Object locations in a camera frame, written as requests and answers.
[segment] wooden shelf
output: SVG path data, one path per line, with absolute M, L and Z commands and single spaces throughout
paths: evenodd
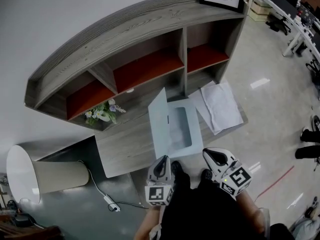
M 164 48 L 113 71 L 117 91 L 122 93 L 184 67 L 173 48 Z
M 199 45 L 191 48 L 187 54 L 187 71 L 188 74 L 193 73 L 227 60 L 229 60 L 229 57 L 224 52 L 209 44 Z
M 94 80 L 66 98 L 67 119 L 71 120 L 113 96 L 115 94 L 99 80 Z

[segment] shiny floor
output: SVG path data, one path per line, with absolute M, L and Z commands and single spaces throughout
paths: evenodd
M 282 55 L 292 34 L 285 36 L 247 18 L 225 79 L 249 122 L 208 146 L 230 150 L 252 170 L 251 197 L 269 209 L 271 224 L 288 227 L 314 196 L 320 198 L 320 168 L 314 172 L 313 159 L 295 159 L 297 148 L 310 145 L 300 142 L 300 133 L 310 126 L 312 114 L 320 115 L 320 101 L 305 66 L 309 51 L 303 57 Z M 180 161 L 196 187 L 200 169 L 206 167 L 201 155 Z

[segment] white cord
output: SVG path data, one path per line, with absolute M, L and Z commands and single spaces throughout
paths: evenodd
M 78 160 L 78 162 L 83 163 L 83 164 L 84 164 L 84 166 L 86 167 L 86 169 L 89 171 L 90 176 L 91 176 L 91 179 L 92 179 L 92 181 L 93 181 L 93 183 L 94 183 L 94 185 L 95 185 L 96 189 L 101 193 L 101 195 L 103 195 L 104 197 L 105 197 L 105 196 L 107 196 L 107 194 L 106 194 L 106 193 L 104 193 L 104 192 L 103 192 L 103 191 L 102 191 L 102 190 L 97 186 L 97 184 L 96 184 L 96 182 L 95 182 L 95 180 L 94 180 L 94 177 L 92 176 L 92 173 L 91 173 L 91 171 L 89 170 L 89 168 L 86 166 L 85 162 L 84 162 L 84 161 L 82 161 L 82 160 Z

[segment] white desk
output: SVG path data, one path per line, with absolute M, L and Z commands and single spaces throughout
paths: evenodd
M 271 0 L 263 0 L 267 4 L 269 4 L 278 14 L 282 15 L 287 19 L 287 21 L 293 25 L 293 27 L 297 30 L 297 34 L 295 35 L 294 39 L 291 41 L 287 49 L 282 54 L 284 57 L 291 53 L 291 50 L 294 48 L 294 46 L 300 41 L 304 42 L 305 45 L 312 51 L 316 59 L 320 62 L 320 53 L 316 49 L 316 46 L 311 42 L 311 38 L 308 36 L 308 33 L 305 33 L 305 28 L 302 26 L 302 24 L 297 23 L 295 20 L 293 20 L 290 15 L 286 14 L 280 7 L 278 7 L 274 2 Z M 250 8 L 252 6 L 253 0 L 249 0 L 248 2 L 248 13 L 250 11 Z
M 83 186 L 89 173 L 81 162 L 32 161 L 20 146 L 13 146 L 6 159 L 6 173 L 14 199 L 40 202 L 41 194 Z

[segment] black pants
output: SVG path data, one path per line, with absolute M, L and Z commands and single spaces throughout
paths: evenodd
M 175 177 L 161 226 L 161 240 L 261 239 L 228 193 L 208 179 L 190 189 L 190 177 L 184 172 Z
M 320 132 L 304 130 L 301 136 L 303 142 L 315 142 L 320 143 Z M 298 148 L 295 152 L 296 159 L 303 158 L 318 158 L 320 157 L 320 145 L 306 146 Z

